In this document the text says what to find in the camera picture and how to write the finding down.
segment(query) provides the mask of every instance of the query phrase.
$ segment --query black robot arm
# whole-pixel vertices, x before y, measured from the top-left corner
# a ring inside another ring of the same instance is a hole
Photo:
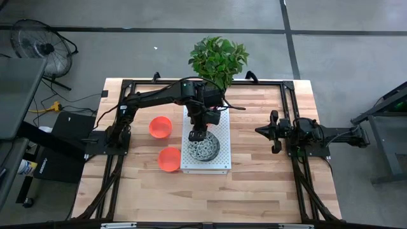
[[[219,124],[221,115],[216,107],[223,106],[223,91],[203,82],[184,80],[152,92],[130,93],[119,102],[115,122],[106,129],[106,144],[120,146],[121,133],[133,122],[139,108],[170,103],[186,106],[193,124],[189,140],[203,141],[207,124]]]
[[[316,120],[297,118],[291,126],[287,118],[281,118],[277,124],[278,119],[278,112],[273,110],[270,124],[255,129],[257,133],[274,141],[272,153],[278,153],[282,149],[279,138],[288,139],[295,148],[312,150],[326,148],[332,142],[344,142],[360,148],[370,144],[366,131],[360,125],[352,128],[327,128]]]

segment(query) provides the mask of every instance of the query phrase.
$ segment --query white perforated board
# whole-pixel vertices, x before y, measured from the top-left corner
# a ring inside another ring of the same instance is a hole
[[[181,170],[191,169],[231,169],[231,155],[230,155],[230,124],[229,124],[229,110],[221,112],[221,119],[219,125],[208,125],[208,131],[213,133],[219,140],[221,145],[217,157],[209,162],[201,162],[194,159],[188,153],[188,136],[192,130],[193,125],[190,123],[191,118],[188,117],[188,110],[184,106],[183,114],[183,141],[181,146]]]

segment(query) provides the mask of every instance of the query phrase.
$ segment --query fan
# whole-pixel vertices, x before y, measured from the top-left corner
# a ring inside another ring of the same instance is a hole
[[[69,72],[72,55],[78,53],[78,47],[72,41],[37,20],[16,22],[11,28],[10,41],[17,57],[46,59],[44,76],[52,81]],[[66,41],[75,47],[75,51],[71,52]]]

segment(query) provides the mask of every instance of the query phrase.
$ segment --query desk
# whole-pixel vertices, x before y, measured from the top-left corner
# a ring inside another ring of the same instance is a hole
[[[108,78],[97,119],[118,102],[122,78]],[[310,81],[294,81],[300,115],[318,120]],[[136,91],[157,90],[163,85],[138,85]],[[293,168],[285,151],[272,155],[272,143],[255,133],[267,125],[273,109],[283,115],[280,90],[273,86],[232,86],[228,101],[246,111],[230,110],[231,171],[226,175],[166,173],[158,168],[157,156],[167,146],[181,147],[183,107],[167,104],[138,110],[132,123],[130,150],[125,157],[114,215],[115,221],[177,222],[300,222]],[[171,119],[168,139],[149,135],[150,121],[160,115]],[[105,130],[114,121],[111,112],[100,121]],[[340,218],[330,169],[320,158],[309,158],[314,188],[329,210]],[[72,216],[78,216],[100,190],[106,156],[85,164]],[[107,194],[105,211],[109,205]],[[305,195],[308,215],[309,199]]]

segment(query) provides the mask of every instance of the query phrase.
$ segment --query concrete floor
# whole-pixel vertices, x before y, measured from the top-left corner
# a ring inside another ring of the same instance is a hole
[[[407,30],[404,13],[407,2],[403,0],[286,0],[286,4],[292,29]],[[278,0],[14,0],[0,12],[0,22],[20,18],[76,26],[284,28]],[[100,92],[107,77],[152,77],[156,71],[162,77],[194,75],[186,64],[188,53],[194,43],[211,34],[65,32],[63,35],[78,45],[79,54],[74,57],[69,74],[61,79],[73,90],[58,91],[69,99],[77,99]],[[293,78],[284,35],[222,36],[246,45],[251,56],[244,71],[252,70],[262,79]],[[13,55],[8,38],[8,32],[0,31],[0,53]],[[301,78],[311,80],[321,123],[327,127],[351,126],[351,118],[406,81],[407,37],[294,36],[293,40]],[[37,101],[49,95],[49,89],[41,85]],[[74,105],[97,109],[98,103],[99,98],[92,97]],[[26,120],[34,117],[28,114]],[[52,126],[55,119],[56,115],[48,114],[41,119],[41,125]],[[368,148],[330,146],[342,216],[353,223],[406,228],[407,183],[371,185],[370,179],[386,174],[387,168],[371,130],[366,124],[363,127],[372,141]],[[24,209],[13,203],[21,182],[16,179],[15,191],[0,213],[1,225],[66,218],[76,185],[38,182],[36,205]]]

